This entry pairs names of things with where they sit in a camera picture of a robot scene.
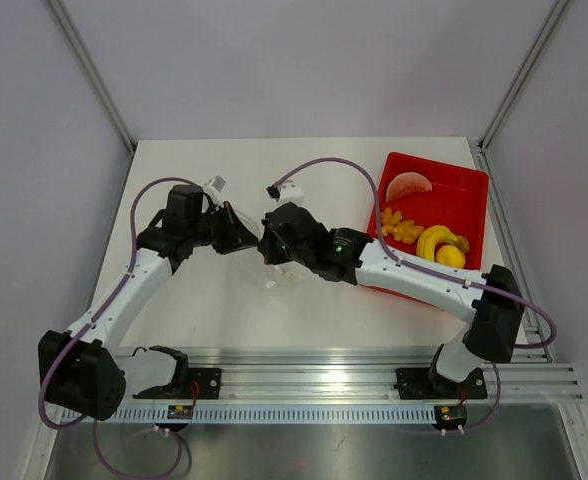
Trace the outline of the clear zip top bag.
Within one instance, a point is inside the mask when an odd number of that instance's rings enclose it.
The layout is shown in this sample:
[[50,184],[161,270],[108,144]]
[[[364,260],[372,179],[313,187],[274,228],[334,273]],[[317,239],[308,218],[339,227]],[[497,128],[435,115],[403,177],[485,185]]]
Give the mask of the clear zip top bag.
[[266,265],[256,248],[237,253],[234,259],[235,263],[242,267],[257,285],[267,290],[289,288],[303,280],[302,273],[291,264]]

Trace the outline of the watermelon slice toy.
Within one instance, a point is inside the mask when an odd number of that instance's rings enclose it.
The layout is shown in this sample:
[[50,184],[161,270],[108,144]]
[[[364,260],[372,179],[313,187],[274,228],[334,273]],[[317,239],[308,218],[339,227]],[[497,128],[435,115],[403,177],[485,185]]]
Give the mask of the watermelon slice toy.
[[432,189],[432,183],[425,176],[416,172],[405,172],[390,181],[385,200],[394,202],[408,195],[430,192]]

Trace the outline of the yellow pear toy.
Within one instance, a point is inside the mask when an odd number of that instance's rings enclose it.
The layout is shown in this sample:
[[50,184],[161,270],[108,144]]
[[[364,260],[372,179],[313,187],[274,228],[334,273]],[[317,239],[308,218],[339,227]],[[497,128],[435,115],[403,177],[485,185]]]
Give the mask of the yellow pear toy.
[[452,268],[464,268],[466,256],[457,246],[446,244],[441,246],[436,252],[435,261]]

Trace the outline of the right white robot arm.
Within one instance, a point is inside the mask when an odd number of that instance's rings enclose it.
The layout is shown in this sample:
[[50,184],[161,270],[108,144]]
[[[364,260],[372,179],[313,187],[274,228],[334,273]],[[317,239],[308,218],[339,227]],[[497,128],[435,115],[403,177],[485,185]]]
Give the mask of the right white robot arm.
[[495,265],[483,274],[430,267],[413,255],[393,253],[367,233],[327,229],[291,202],[267,213],[262,225],[258,250],[268,265],[296,262],[326,281],[398,293],[465,322],[465,328],[438,347],[426,374],[437,396],[460,396],[465,382],[485,362],[511,361],[523,307],[509,269]]

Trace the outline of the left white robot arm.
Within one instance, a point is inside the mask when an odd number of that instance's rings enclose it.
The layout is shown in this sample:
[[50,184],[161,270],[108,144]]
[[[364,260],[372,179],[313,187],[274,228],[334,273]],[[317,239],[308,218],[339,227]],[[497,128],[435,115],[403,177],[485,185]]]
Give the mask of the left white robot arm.
[[138,230],[129,226],[131,251],[124,270],[109,289],[66,330],[47,331],[38,343],[40,391],[38,412],[49,427],[58,425],[46,412],[49,404],[106,420],[131,394],[130,383],[157,371],[155,386],[169,398],[189,388],[185,360],[171,360],[155,349],[152,357],[130,366],[115,359],[125,334],[146,303],[199,247],[220,255],[256,247],[257,236],[239,219],[221,194],[225,182],[215,177],[204,185],[171,177],[166,204]]

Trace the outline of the yellow banana bunch toy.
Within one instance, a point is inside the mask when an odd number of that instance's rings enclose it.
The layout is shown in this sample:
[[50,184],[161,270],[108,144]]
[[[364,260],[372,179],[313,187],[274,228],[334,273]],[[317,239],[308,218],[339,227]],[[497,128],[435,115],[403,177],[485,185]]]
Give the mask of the yellow banana bunch toy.
[[470,250],[469,241],[465,237],[454,234],[444,225],[434,225],[426,229],[418,238],[416,255],[434,261],[436,247],[440,244],[455,246],[463,254],[467,254]]

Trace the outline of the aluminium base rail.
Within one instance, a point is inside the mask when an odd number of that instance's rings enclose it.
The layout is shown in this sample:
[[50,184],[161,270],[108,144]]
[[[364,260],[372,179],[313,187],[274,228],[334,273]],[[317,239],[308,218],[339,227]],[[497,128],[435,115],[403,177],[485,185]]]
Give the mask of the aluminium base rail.
[[[196,348],[179,349],[195,367],[222,370],[220,400],[230,403],[396,403],[395,370],[427,367],[430,347]],[[573,367],[543,352],[518,353],[483,375],[488,394],[502,385],[504,404],[580,404],[583,392]]]

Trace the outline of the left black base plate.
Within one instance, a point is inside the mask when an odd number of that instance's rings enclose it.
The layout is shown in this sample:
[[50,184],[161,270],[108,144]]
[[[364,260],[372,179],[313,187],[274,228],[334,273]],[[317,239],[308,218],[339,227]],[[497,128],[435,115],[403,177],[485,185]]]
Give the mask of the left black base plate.
[[187,367],[175,372],[171,380],[133,395],[140,400],[218,400],[222,370],[220,368]]

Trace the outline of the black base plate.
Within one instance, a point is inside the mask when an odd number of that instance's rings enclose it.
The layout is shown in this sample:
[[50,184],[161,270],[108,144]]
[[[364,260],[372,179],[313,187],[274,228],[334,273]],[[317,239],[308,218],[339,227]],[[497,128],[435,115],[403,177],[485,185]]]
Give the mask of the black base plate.
[[140,400],[218,400],[222,370],[220,368],[187,367],[175,372],[171,380],[133,395]]
[[483,371],[473,370],[461,383],[445,379],[428,367],[401,367],[395,370],[401,400],[484,400],[488,398]]

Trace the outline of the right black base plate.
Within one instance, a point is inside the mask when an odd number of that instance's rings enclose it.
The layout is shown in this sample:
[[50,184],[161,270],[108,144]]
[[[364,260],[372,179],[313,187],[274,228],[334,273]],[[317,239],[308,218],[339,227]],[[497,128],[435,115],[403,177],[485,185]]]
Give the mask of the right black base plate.
[[445,379],[428,367],[401,367],[395,370],[401,400],[484,400],[488,398],[483,371],[473,370],[461,383]]

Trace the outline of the left aluminium frame post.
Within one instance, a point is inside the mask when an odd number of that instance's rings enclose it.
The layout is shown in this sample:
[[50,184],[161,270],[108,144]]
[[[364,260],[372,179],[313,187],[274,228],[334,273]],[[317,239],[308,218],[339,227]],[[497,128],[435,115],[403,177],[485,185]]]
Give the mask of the left aluminium frame post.
[[113,127],[128,157],[132,159],[135,155],[138,141],[130,132],[129,127],[113,100],[65,2],[60,0],[45,0],[44,3],[53,16],[55,24],[60,29],[89,87],[100,103],[103,113]]

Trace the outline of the aluminium frame post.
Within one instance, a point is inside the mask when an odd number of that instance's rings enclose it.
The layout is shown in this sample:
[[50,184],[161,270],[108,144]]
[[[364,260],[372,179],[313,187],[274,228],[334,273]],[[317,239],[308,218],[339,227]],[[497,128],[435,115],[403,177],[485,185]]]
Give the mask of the aluminium frame post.
[[113,127],[128,157],[132,159],[135,155],[138,141],[130,132],[129,127],[113,100],[65,2],[60,0],[45,0],[44,3],[53,16],[55,24],[60,29],[89,87],[100,103],[103,113]]
[[489,150],[501,127],[507,120],[510,111],[519,99],[535,67],[543,56],[547,46],[551,43],[555,31],[572,4],[572,0],[555,0],[552,2],[503,99],[478,141],[478,147],[483,154]]

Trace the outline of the right aluminium frame post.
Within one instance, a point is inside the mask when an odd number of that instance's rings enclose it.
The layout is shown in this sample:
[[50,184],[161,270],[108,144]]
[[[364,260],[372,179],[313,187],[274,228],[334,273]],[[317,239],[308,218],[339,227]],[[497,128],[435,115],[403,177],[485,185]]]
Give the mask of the right aluminium frame post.
[[543,56],[547,46],[551,43],[555,31],[572,4],[572,0],[555,0],[552,2],[503,99],[478,141],[478,147],[483,154],[489,150],[501,127],[507,120],[510,111],[519,99],[535,67]]

